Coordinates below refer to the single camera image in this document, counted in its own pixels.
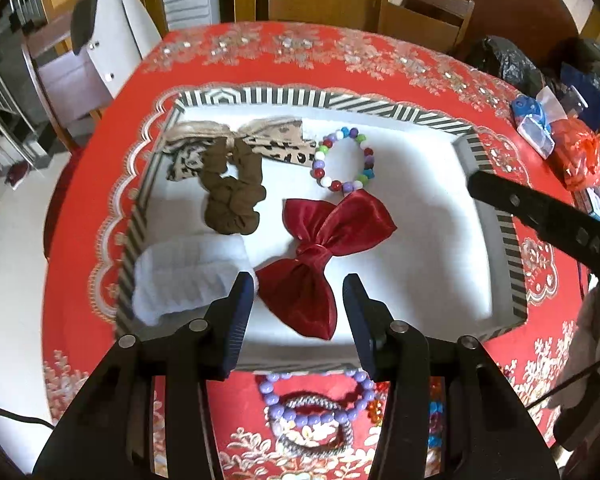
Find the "dark brown side chair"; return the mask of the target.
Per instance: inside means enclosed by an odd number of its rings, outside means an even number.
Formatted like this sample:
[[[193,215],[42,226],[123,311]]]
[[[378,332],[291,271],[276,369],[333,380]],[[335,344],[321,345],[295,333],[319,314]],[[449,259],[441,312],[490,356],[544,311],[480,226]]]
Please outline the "dark brown side chair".
[[[59,141],[75,153],[79,145],[68,125],[86,115],[104,110],[112,96],[87,53],[71,49],[41,62],[47,52],[56,52],[70,39],[71,13],[58,15],[48,24],[21,38],[21,52],[32,86]]]

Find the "red plastic bag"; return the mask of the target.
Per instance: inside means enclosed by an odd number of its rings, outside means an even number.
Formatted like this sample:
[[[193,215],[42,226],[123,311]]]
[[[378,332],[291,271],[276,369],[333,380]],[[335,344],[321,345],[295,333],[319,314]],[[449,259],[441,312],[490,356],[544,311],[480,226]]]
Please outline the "red plastic bag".
[[[554,150],[548,162],[569,192],[600,186],[600,136],[574,117],[550,124]]]

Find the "brown scrunchie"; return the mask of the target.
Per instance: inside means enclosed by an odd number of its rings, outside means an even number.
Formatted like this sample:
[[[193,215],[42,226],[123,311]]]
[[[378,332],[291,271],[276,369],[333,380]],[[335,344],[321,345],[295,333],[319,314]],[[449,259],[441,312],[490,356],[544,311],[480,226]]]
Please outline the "brown scrunchie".
[[[256,206],[266,197],[260,154],[242,139],[230,148],[220,136],[202,154],[199,180],[208,192],[204,222],[210,229],[222,235],[256,232]]]

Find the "metal stair railing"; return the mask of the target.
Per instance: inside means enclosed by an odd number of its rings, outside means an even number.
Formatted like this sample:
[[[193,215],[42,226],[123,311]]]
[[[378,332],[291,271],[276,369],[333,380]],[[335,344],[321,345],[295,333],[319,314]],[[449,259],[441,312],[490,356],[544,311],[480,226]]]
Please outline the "metal stair railing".
[[[41,0],[0,0],[0,137],[17,162],[40,168],[47,154],[38,145],[46,119],[24,62],[21,41],[43,24]]]

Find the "white jacket on chair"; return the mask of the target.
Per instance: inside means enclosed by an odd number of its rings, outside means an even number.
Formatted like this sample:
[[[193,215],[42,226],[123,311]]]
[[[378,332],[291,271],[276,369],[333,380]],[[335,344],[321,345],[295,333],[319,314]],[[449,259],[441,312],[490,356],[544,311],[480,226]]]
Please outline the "white jacket on chair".
[[[162,39],[140,0],[79,0],[70,37],[73,53],[88,55],[113,98]]]

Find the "striped white tray box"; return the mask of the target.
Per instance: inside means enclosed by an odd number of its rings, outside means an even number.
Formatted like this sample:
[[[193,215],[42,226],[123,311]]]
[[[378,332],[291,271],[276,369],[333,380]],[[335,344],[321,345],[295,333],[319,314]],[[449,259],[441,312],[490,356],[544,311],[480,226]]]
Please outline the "striped white tray box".
[[[355,363],[353,273],[430,337],[527,321],[513,218],[466,188],[492,169],[466,122],[347,93],[176,89],[140,122],[129,168],[118,334],[174,333],[240,272],[256,288],[241,370]]]

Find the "tissue pack in plastic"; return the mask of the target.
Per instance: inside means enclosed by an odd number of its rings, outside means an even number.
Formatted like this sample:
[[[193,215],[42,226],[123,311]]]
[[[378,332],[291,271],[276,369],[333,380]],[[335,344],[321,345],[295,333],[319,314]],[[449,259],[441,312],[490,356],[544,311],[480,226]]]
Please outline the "tissue pack in plastic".
[[[567,118],[567,114],[549,86],[543,87],[538,94],[521,94],[510,102],[518,134],[542,157],[555,149],[552,123]]]

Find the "white fluffy scrunchie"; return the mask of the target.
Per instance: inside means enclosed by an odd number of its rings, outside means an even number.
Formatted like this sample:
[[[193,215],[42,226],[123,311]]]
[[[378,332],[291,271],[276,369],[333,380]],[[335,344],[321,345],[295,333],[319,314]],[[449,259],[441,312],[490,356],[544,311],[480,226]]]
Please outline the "white fluffy scrunchie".
[[[226,296],[242,272],[256,274],[242,237],[201,233],[150,245],[134,266],[132,309],[147,326]]]

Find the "black plastic bag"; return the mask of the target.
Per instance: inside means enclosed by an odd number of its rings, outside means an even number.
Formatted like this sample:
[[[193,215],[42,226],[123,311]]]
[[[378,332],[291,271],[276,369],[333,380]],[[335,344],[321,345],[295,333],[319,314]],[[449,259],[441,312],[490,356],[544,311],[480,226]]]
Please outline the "black plastic bag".
[[[536,96],[545,87],[542,72],[513,42],[486,36],[469,51],[466,63],[500,78],[526,96]]]

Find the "navy blue cap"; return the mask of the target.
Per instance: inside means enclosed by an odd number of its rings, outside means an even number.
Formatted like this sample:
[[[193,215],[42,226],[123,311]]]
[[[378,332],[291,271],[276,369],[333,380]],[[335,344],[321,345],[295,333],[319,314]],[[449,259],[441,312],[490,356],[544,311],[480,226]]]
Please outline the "navy blue cap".
[[[592,84],[584,73],[581,73],[580,70],[576,70],[568,64],[562,66],[560,80],[567,87],[576,88],[586,104],[588,104],[579,115],[582,122],[593,131],[600,131],[600,90]]]

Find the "dark wooden chair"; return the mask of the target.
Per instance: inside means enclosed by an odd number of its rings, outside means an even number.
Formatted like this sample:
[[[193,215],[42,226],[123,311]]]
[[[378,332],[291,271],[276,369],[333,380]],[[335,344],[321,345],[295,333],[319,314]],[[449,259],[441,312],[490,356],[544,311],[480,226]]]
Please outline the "dark wooden chair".
[[[378,0],[378,34],[445,54],[465,38],[472,0]]]

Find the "red satin bow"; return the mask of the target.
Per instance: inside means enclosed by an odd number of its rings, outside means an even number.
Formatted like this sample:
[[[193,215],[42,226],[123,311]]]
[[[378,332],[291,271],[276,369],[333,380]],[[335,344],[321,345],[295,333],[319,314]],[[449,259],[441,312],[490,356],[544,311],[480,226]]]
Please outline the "red satin bow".
[[[286,200],[283,224],[297,242],[294,256],[257,270],[259,296],[279,321],[301,336],[329,340],[337,306],[325,278],[329,260],[366,252],[396,230],[388,209],[363,190],[340,203]]]

